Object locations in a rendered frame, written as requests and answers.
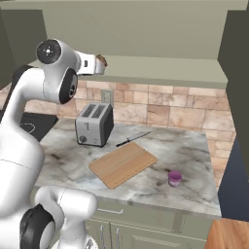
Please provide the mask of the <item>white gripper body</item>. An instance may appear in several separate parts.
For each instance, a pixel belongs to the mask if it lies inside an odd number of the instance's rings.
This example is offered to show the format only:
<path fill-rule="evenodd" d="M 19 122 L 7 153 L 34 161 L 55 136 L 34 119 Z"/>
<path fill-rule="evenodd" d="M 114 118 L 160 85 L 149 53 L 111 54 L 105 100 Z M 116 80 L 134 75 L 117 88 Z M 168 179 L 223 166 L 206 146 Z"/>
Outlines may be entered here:
<path fill-rule="evenodd" d="M 103 75 L 105 72 L 105 65 L 96 58 L 96 64 L 95 64 L 95 74 L 96 75 Z"/>

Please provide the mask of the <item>black-handled kitchen knife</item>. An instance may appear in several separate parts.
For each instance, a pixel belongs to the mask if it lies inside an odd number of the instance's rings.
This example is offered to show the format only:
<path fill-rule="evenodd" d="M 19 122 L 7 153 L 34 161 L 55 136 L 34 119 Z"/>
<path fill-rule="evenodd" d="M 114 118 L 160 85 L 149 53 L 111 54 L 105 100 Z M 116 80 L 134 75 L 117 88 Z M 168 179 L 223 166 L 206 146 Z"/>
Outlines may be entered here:
<path fill-rule="evenodd" d="M 135 134 L 135 135 L 132 135 L 132 136 L 128 137 L 128 138 L 126 139 L 126 141 L 124 141 L 124 142 L 122 142 L 122 143 L 119 143 L 119 144 L 116 144 L 116 147 L 120 147 L 120 146 L 122 146 L 122 145 L 124 145 L 124 144 L 126 144 L 126 143 L 129 143 L 129 142 L 131 142 L 131 141 L 133 141 L 133 140 L 136 140 L 136 139 L 138 139 L 138 138 L 140 138 L 140 137 L 146 136 L 146 135 L 148 135 L 148 134 L 150 134 L 150 133 L 151 133 L 151 131 L 139 132 L 139 133 L 137 133 L 137 134 Z"/>

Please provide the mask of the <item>brown bread loaf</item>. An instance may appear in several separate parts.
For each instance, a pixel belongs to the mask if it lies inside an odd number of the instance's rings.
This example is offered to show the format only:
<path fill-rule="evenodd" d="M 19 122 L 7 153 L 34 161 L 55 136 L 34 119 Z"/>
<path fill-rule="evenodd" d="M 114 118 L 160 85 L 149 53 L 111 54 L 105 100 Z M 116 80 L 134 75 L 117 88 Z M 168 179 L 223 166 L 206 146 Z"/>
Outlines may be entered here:
<path fill-rule="evenodd" d="M 98 55 L 96 56 L 96 58 L 97 58 L 98 60 L 100 60 L 100 61 L 105 65 L 105 67 L 108 66 L 107 60 L 106 60 L 106 58 L 105 58 L 103 55 L 98 54 Z"/>

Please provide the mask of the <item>wooden cutting board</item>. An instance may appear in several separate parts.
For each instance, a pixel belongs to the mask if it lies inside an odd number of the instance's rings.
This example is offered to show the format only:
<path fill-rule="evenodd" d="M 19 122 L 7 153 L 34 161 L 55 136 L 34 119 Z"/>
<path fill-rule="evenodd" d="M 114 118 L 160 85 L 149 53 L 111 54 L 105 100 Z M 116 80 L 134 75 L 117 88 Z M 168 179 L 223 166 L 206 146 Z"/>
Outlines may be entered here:
<path fill-rule="evenodd" d="M 115 189 L 157 161 L 154 155 L 131 142 L 92 161 L 89 169 L 109 189 Z"/>

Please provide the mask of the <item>grey wall outlet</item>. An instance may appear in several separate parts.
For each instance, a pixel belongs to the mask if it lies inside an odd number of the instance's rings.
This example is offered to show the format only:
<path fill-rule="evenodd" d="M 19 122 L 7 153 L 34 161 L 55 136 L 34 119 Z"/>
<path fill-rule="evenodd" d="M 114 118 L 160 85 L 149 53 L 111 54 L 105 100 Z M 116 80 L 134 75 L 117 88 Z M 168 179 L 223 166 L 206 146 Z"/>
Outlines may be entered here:
<path fill-rule="evenodd" d="M 103 89 L 101 91 L 101 102 L 114 105 L 114 95 L 113 92 L 109 89 Z"/>

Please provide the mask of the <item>dark blue appliance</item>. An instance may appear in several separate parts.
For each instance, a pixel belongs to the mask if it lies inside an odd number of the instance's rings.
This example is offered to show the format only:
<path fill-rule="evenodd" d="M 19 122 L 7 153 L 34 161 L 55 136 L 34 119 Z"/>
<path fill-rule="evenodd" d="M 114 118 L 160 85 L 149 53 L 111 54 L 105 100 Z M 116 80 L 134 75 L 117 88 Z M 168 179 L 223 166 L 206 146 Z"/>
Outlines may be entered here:
<path fill-rule="evenodd" d="M 249 179 L 238 139 L 233 142 L 218 198 L 223 218 L 249 222 Z"/>

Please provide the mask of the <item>olive wall cabinet door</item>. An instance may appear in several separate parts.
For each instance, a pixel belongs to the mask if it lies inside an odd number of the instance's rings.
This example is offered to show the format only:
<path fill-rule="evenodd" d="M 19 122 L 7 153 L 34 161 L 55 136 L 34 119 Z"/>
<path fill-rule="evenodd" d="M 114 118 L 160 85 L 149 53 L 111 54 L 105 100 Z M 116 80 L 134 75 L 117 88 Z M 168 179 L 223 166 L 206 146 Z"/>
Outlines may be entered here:
<path fill-rule="evenodd" d="M 218 61 L 239 145 L 249 142 L 249 12 L 228 11 Z"/>
<path fill-rule="evenodd" d="M 36 59 L 37 46 L 47 39 L 41 10 L 3 10 L 0 8 L 0 89 L 15 70 Z"/>

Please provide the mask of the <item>olive wall cabinet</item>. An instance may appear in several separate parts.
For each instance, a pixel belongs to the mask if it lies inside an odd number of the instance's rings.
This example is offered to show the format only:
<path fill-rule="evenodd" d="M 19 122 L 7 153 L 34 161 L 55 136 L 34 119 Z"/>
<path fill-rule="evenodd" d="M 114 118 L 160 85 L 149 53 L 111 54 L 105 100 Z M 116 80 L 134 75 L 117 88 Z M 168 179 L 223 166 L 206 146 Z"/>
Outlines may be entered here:
<path fill-rule="evenodd" d="M 101 53 L 99 82 L 223 89 L 218 62 L 227 14 L 248 0 L 46 0 L 47 34 L 84 53 Z"/>

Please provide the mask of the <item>olive base cabinet door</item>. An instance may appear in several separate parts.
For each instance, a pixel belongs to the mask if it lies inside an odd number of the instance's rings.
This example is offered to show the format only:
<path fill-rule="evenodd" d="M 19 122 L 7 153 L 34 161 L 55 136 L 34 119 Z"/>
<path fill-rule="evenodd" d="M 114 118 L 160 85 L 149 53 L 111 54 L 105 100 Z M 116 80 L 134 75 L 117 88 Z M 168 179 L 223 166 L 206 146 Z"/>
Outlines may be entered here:
<path fill-rule="evenodd" d="M 112 249 L 111 235 L 109 229 L 109 223 L 101 220 L 90 219 L 86 221 L 86 228 L 89 235 L 95 240 L 98 245 L 98 249 L 101 249 L 101 237 L 100 237 L 100 226 L 104 227 L 104 242 L 105 249 Z"/>
<path fill-rule="evenodd" d="M 113 249 L 117 249 L 116 228 L 120 229 L 120 249 L 204 249 L 206 243 L 203 239 L 111 223 Z"/>

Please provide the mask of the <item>silver two-slot toaster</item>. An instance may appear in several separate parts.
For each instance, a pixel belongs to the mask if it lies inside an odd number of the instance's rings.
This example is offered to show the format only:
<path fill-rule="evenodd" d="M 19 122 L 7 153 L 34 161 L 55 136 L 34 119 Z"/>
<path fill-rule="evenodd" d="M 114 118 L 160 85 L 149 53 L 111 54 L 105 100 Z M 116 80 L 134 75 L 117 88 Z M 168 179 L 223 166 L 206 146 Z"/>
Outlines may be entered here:
<path fill-rule="evenodd" d="M 75 120 L 80 145 L 104 147 L 114 127 L 113 107 L 108 103 L 89 103 Z"/>

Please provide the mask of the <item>olive drawer front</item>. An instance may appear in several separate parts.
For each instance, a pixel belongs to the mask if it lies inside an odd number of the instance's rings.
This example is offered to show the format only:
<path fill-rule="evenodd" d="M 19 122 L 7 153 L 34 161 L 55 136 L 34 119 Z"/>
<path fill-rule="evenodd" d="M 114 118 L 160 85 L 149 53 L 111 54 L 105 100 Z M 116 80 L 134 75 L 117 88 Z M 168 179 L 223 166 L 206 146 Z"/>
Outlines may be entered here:
<path fill-rule="evenodd" d="M 98 208 L 116 211 L 124 210 L 122 215 L 97 211 L 95 216 L 98 218 L 163 231 L 179 232 L 184 218 L 182 213 L 159 210 L 148 206 L 127 205 L 112 200 L 99 199 Z"/>

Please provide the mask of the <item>black hob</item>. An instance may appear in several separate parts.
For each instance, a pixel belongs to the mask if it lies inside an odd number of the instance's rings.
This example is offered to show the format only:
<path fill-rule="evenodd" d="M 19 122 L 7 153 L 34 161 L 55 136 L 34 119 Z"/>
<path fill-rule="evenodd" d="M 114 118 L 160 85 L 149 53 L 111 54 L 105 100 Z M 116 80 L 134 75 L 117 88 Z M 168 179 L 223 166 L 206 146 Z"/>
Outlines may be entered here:
<path fill-rule="evenodd" d="M 56 115 L 6 112 L 0 124 L 0 142 L 24 144 L 41 141 L 57 121 Z"/>

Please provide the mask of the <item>purple jar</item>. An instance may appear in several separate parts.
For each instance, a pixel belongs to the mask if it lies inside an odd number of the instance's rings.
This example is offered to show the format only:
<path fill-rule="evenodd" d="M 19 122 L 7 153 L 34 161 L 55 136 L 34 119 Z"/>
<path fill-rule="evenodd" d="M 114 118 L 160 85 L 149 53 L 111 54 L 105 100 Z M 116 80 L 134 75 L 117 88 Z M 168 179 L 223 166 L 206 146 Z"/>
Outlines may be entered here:
<path fill-rule="evenodd" d="M 168 173 L 168 184 L 171 187 L 178 187 L 182 180 L 182 175 L 179 171 L 170 171 Z"/>

